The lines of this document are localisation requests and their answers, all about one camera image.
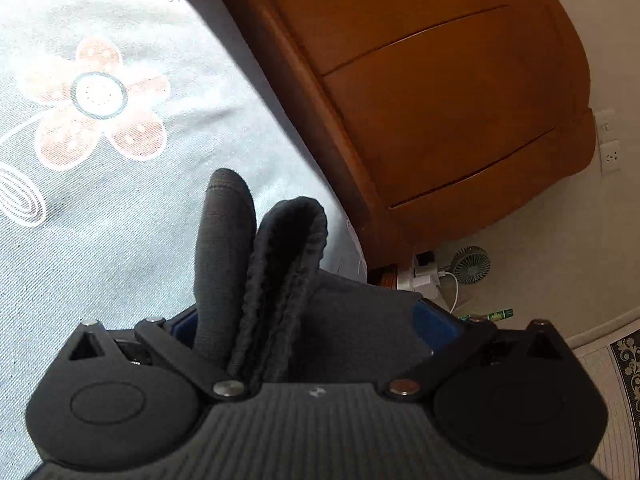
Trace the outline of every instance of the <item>green fan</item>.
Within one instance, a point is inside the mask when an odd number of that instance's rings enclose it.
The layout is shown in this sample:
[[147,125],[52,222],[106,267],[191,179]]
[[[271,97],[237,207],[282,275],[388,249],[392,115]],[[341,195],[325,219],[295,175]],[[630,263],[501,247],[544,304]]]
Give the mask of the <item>green fan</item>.
[[486,251],[477,246],[469,246],[456,253],[449,270],[459,283],[471,285],[482,280],[490,268],[491,260]]

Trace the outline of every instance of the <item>silver screw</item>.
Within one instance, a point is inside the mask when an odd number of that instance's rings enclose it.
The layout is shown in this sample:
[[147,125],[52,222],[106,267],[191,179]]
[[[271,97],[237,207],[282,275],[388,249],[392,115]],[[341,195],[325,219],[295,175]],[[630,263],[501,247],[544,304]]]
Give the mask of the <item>silver screw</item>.
[[415,395],[420,391],[420,384],[411,379],[396,379],[389,384],[389,391],[396,395]]
[[244,384],[240,381],[220,381],[213,385],[213,392],[220,397],[237,397],[244,394]]

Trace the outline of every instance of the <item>sunlit bed sheet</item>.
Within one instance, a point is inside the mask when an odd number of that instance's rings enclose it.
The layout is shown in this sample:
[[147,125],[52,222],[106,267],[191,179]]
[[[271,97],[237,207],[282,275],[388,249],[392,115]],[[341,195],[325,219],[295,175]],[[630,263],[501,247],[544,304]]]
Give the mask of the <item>sunlit bed sheet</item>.
[[210,174],[259,219],[315,197],[322,267],[363,281],[346,216],[220,0],[0,0],[0,470],[38,462],[30,393],[80,319],[126,328],[193,303]]

